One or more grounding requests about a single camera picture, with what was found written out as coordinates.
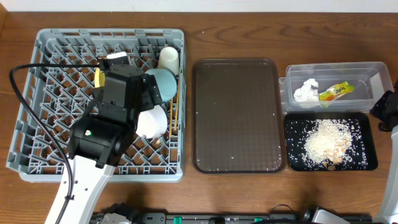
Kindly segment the yellow plate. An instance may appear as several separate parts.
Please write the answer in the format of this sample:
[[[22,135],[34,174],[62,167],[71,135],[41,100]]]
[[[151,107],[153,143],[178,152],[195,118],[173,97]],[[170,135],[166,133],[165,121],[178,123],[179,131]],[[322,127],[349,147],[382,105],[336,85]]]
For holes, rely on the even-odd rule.
[[[105,73],[100,70],[100,68],[96,68],[95,70],[95,88],[103,87],[105,84]]]

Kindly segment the light blue bowl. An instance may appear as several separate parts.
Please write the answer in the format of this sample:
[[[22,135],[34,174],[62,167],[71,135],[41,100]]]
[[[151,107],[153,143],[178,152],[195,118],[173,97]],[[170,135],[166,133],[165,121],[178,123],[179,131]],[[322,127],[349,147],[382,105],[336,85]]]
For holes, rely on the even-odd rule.
[[[162,68],[152,68],[146,74],[155,76],[163,102],[170,101],[177,92],[177,81],[172,72]]]

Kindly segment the white bowl with food residue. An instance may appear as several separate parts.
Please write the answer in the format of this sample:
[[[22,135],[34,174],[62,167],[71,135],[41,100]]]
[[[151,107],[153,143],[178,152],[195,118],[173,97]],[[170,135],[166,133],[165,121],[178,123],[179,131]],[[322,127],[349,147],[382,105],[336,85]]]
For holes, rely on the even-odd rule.
[[[158,138],[163,135],[168,127],[165,110],[160,105],[139,114],[136,134],[147,139]]]

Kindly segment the wooden chopstick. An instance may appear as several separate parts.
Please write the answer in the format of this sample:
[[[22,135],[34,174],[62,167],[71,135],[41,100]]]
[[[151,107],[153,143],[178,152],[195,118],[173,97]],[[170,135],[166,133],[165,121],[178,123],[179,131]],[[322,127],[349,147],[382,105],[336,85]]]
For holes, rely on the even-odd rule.
[[[173,123],[173,112],[174,112],[174,99],[170,100],[170,116],[169,116],[169,139],[172,137],[172,123]]]
[[[180,98],[180,81],[181,81],[181,74],[182,74],[182,69],[180,68],[179,74],[178,74],[178,86],[177,86],[177,99],[176,99],[176,109],[175,109],[175,124],[174,124],[174,131],[177,130],[177,125],[178,125],[178,107],[179,107],[179,98]]]

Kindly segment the white cup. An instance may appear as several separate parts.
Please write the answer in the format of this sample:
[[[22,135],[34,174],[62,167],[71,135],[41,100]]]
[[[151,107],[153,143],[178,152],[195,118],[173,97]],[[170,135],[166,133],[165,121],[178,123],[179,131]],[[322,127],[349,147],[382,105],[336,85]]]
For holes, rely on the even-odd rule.
[[[158,68],[167,69],[174,75],[179,74],[179,56],[175,48],[165,47],[160,51]]]

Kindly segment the white tissue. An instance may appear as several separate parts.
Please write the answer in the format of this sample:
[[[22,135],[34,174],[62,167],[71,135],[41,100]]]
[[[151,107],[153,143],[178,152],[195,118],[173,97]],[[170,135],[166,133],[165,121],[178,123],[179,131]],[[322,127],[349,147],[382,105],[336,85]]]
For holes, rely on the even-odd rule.
[[[298,102],[318,102],[318,82],[309,78],[303,85],[294,92],[294,100]]]

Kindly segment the green yellow snack wrapper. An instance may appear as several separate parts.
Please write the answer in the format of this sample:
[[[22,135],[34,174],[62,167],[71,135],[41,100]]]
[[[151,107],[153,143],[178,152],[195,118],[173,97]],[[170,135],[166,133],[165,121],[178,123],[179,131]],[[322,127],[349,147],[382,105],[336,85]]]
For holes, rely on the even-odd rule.
[[[354,90],[355,86],[350,85],[348,82],[338,83],[322,92],[320,94],[320,101],[333,101],[345,94],[353,92]]]

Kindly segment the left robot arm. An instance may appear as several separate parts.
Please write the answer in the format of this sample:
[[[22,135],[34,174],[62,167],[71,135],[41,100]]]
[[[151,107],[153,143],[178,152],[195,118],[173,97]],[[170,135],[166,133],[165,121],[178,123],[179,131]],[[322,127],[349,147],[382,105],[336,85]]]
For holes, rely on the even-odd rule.
[[[68,158],[47,223],[88,223],[131,146],[139,114],[162,103],[154,75],[124,62],[99,60],[104,85],[69,130]]]

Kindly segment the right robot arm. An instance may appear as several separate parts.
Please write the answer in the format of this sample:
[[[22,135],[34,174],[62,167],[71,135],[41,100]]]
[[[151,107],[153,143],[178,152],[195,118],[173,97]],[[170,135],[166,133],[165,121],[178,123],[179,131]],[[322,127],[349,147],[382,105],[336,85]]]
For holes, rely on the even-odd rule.
[[[370,110],[379,120],[378,129],[391,135],[391,159],[386,187],[376,223],[397,223],[397,83]]]

